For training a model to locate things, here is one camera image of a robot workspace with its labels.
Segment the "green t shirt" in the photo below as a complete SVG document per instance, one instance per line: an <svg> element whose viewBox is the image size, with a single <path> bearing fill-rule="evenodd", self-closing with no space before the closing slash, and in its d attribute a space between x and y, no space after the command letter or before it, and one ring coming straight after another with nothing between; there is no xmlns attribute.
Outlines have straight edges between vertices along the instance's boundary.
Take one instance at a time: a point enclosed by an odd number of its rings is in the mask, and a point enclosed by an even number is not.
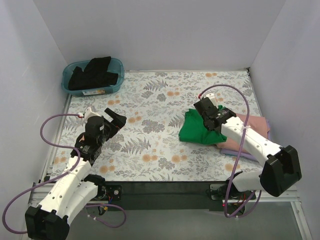
<svg viewBox="0 0 320 240"><path fill-rule="evenodd" d="M184 114L184 123L178 133L179 140L185 143L200 145L217 145L225 143L227 137L216 131L208 131L203 119L196 109L190 108Z"/></svg>

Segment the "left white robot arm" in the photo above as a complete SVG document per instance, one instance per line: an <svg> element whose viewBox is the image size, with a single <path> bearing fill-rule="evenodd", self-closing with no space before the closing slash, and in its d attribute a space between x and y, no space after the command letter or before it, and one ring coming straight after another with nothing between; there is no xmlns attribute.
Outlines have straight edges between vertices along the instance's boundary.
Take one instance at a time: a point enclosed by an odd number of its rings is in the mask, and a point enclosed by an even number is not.
<svg viewBox="0 0 320 240"><path fill-rule="evenodd" d="M105 142L114 137L126 124L127 118L105 109L111 118L103 116L87 107L78 115L85 122L81 133L72 148L62 177L44 199L36 206L30 206L25 213L27 235L33 240L65 240L70 225L78 213L92 199L112 199L106 181L90 170L102 152Z"/></svg>

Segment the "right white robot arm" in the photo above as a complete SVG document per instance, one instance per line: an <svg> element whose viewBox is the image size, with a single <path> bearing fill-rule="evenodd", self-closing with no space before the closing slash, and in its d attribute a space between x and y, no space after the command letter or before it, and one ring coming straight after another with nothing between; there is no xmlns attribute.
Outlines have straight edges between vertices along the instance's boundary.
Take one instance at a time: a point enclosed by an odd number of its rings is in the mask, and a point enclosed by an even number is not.
<svg viewBox="0 0 320 240"><path fill-rule="evenodd" d="M218 109L209 97L194 104L208 131L221 133L234 140L250 153L263 167L260 171L241 172L228 179L230 188L237 192L266 191L280 196L302 178L297 150L283 147L263 137L228 108Z"/></svg>

